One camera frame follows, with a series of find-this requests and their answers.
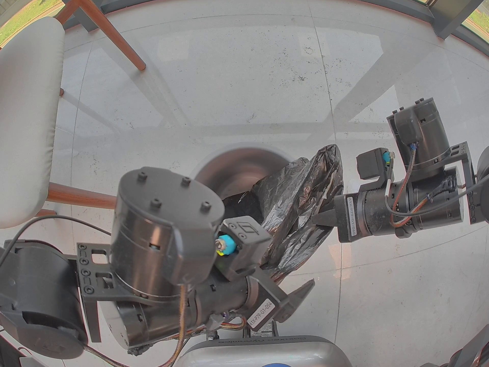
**tiled floor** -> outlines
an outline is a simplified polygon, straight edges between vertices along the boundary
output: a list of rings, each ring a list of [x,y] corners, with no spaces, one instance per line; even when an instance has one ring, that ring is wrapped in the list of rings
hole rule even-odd
[[[400,13],[350,0],[164,0],[109,19],[147,68],[136,70],[100,31],[67,32],[53,182],[115,194],[128,170],[191,174],[230,143],[310,157],[335,142],[351,188],[359,153],[396,149],[385,117],[431,96],[450,142],[467,140],[474,163],[489,145],[489,59]],[[47,207],[111,228],[111,211]],[[279,331],[335,341],[358,367],[447,362],[489,323],[487,230],[466,219],[351,245],[333,232],[282,283],[290,291],[315,278],[316,287]],[[76,241],[108,242],[61,220],[38,223],[26,237],[66,253]],[[134,367],[161,364],[175,346],[128,356],[105,323],[102,330],[98,349]],[[86,363],[103,365],[88,354],[64,361]]]

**chair cushion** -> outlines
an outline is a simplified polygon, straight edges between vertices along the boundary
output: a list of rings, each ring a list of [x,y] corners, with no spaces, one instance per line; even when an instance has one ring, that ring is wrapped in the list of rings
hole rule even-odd
[[[0,50],[0,228],[29,220],[47,198],[63,54],[64,29],[51,17]]]

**chair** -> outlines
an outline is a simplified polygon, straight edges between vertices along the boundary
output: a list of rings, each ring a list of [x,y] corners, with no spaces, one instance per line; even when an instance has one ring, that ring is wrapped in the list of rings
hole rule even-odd
[[[0,228],[17,226],[45,201],[115,208],[115,197],[49,181],[63,71],[64,29],[39,19],[0,50]]]

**black cable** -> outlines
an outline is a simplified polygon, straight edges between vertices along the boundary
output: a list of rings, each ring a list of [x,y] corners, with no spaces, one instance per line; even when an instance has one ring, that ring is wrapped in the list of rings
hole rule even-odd
[[[183,343],[182,349],[180,350],[180,353],[183,351],[183,349],[185,348],[185,346],[187,345],[187,343],[188,343],[189,340],[190,340],[190,337],[185,340],[185,342]],[[176,363],[176,359],[175,359],[175,361],[172,364],[170,364],[170,367],[173,367],[173,365],[175,363]]]
[[[110,232],[108,232],[108,231],[106,231],[104,229],[101,229],[100,227],[94,226],[93,224],[84,222],[83,220],[76,219],[76,218],[71,217],[71,216],[64,216],[64,215],[46,215],[46,216],[36,217],[36,218],[33,218],[32,220],[28,221],[26,224],[24,224],[24,226],[12,238],[12,240],[10,241],[10,243],[8,244],[8,246],[5,248],[5,251],[3,252],[2,256],[0,257],[0,267],[2,266],[3,262],[7,259],[8,254],[10,253],[10,251],[12,250],[12,248],[14,247],[15,243],[17,242],[17,240],[19,239],[19,237],[22,235],[22,233],[28,227],[30,227],[32,224],[34,224],[36,222],[39,222],[40,220],[44,220],[44,219],[66,219],[66,220],[71,220],[72,222],[80,223],[80,224],[83,224],[84,226],[92,227],[93,229],[96,229],[97,231],[103,232],[104,234],[111,235]]]
[[[447,201],[445,201],[445,202],[443,202],[441,204],[435,205],[435,206],[433,206],[431,208],[427,208],[427,209],[425,209],[423,211],[417,211],[417,212],[397,212],[397,211],[393,211],[389,207],[389,204],[387,202],[387,196],[384,196],[384,198],[385,198],[385,206],[387,207],[387,209],[388,209],[388,211],[390,213],[393,213],[394,215],[397,215],[397,216],[420,216],[420,215],[426,215],[427,213],[438,211],[439,209],[444,208],[445,206],[452,204],[455,200],[461,199],[467,193],[472,192],[476,187],[479,187],[480,185],[482,185],[484,182],[486,182],[488,180],[489,180],[489,174],[486,175],[483,179],[481,179],[477,183],[475,183],[474,185],[472,185],[471,187],[468,187],[467,189],[465,189],[462,193],[457,194],[456,196],[451,196],[451,197],[449,196],[449,199]]]

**bolt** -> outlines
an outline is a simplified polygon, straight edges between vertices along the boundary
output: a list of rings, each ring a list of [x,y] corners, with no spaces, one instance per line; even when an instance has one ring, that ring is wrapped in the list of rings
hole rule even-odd
[[[161,201],[160,199],[154,198],[151,200],[151,206],[154,206],[155,208],[160,208],[161,207]]]
[[[211,209],[211,203],[209,201],[204,201],[200,206],[201,212],[209,212]]]
[[[140,171],[138,174],[138,180],[146,180],[148,178],[148,175],[144,171]]]

